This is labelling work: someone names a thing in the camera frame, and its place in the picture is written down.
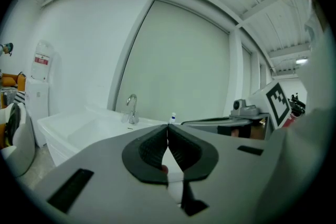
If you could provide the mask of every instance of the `concrete floor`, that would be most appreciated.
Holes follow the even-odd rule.
[[[30,189],[34,189],[52,169],[55,168],[47,145],[35,148],[35,157],[28,171],[17,178]]]

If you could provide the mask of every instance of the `ceiling light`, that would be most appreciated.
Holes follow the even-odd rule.
[[[296,60],[296,64],[297,64],[297,65],[301,65],[301,64],[303,64],[303,63],[305,63],[305,62],[307,62],[307,61],[308,61],[307,58],[297,59],[297,60]]]

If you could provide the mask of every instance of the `chrome faucet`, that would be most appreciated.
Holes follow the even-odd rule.
[[[129,123],[136,124],[139,122],[139,117],[136,115],[136,110],[135,110],[135,108],[137,107],[138,99],[134,93],[131,94],[130,97],[128,97],[126,105],[128,105],[131,102],[132,98],[134,99],[134,104],[133,104],[133,109],[131,110],[130,115],[129,115]]]

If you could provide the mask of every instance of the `bottle with blue cap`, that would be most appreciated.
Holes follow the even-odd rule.
[[[172,117],[171,117],[170,120],[169,120],[169,123],[170,123],[170,124],[174,124],[174,123],[175,123],[175,117],[176,117],[176,113],[173,112],[173,113],[172,113]]]

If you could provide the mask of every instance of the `white chair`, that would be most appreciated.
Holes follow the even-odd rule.
[[[0,110],[0,124],[7,123],[10,116],[10,110],[13,104]],[[24,174],[35,155],[35,141],[33,135],[32,123],[25,106],[18,104],[20,108],[20,124],[13,136],[13,146],[3,148],[1,154],[14,177]]]

